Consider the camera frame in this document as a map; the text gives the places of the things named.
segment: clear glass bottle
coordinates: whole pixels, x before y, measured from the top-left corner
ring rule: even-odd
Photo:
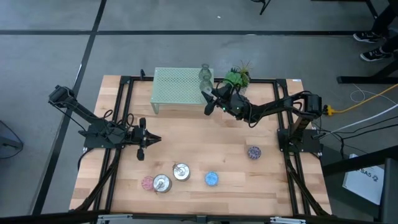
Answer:
[[[213,90],[213,84],[209,80],[203,80],[202,82],[200,82],[199,89],[200,91],[204,91],[205,93],[210,94]]]
[[[204,63],[201,65],[201,70],[199,72],[199,79],[201,81],[209,81],[211,78],[211,72],[209,70],[209,65]]]

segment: person's foot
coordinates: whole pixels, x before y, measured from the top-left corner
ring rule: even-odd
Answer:
[[[374,62],[384,58],[389,58],[391,56],[392,53],[384,53],[380,50],[380,48],[374,49],[372,51],[360,55],[361,59],[367,62]]]
[[[372,31],[367,32],[357,32],[354,35],[354,39],[360,42],[376,43],[382,36],[373,33]]]

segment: desk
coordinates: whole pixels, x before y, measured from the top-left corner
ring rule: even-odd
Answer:
[[[97,116],[113,109],[119,80],[120,76],[104,76],[95,107]],[[287,85],[290,95],[303,90],[299,80],[287,80]],[[264,117],[253,129],[220,109],[205,116],[203,105],[164,105],[156,115],[150,104],[151,94],[152,82],[134,82],[129,112],[136,117],[134,124],[145,117],[148,130],[162,136],[162,141],[146,149],[144,161],[136,158],[137,146],[122,150],[112,212],[292,215],[284,157],[278,147],[276,114]],[[245,95],[254,104],[274,100],[270,84],[251,83]],[[262,150],[256,161],[246,155],[253,145]],[[79,206],[97,184],[103,156],[104,149],[94,149],[83,158],[70,208]],[[319,160],[309,153],[301,153],[301,158],[309,191],[331,213]],[[174,180],[172,166],[176,162],[191,168],[188,181]],[[220,177],[216,187],[206,186],[203,180],[210,170],[217,171]],[[145,176],[157,174],[172,179],[169,192],[155,194],[141,187]],[[100,208],[104,208],[107,188],[104,187]],[[301,194],[298,187],[295,189],[302,213]]]

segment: round container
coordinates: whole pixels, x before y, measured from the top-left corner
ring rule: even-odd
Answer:
[[[172,188],[172,181],[164,174],[159,174],[154,179],[154,189],[156,192],[166,193]]]
[[[205,176],[205,182],[209,186],[216,186],[218,184],[218,175],[214,171],[210,171]]]
[[[144,177],[141,186],[144,190],[154,190],[154,178],[151,176]]]
[[[191,176],[189,167],[186,164],[176,164],[173,166],[174,177],[179,181],[186,181]]]
[[[258,159],[261,156],[261,150],[257,146],[252,146],[248,150],[248,156],[250,159]]]

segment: yellow cable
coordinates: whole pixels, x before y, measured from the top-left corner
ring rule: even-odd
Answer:
[[[331,108],[330,105],[328,105],[328,115],[331,116],[331,115],[334,114],[334,113],[344,113],[344,112],[347,112],[347,111],[349,111],[349,110],[352,110],[352,109],[354,109],[355,107],[360,106],[360,105],[362,105],[362,104],[368,102],[369,100],[373,100],[373,99],[375,99],[376,97],[378,97],[378,96],[380,96],[380,95],[383,95],[384,93],[386,93],[386,92],[392,90],[393,88],[395,88],[395,87],[397,87],[397,86],[398,86],[398,84],[395,84],[395,85],[393,85],[392,87],[390,87],[390,88],[388,88],[388,89],[382,91],[381,93],[379,93],[379,94],[377,94],[377,95],[374,95],[374,96],[370,97],[369,99],[364,100],[364,101],[358,103],[357,105],[354,105],[354,106],[352,106],[352,107],[350,107],[350,108],[347,108],[347,109],[345,109],[345,110],[341,110],[341,111],[334,110],[334,109]]]

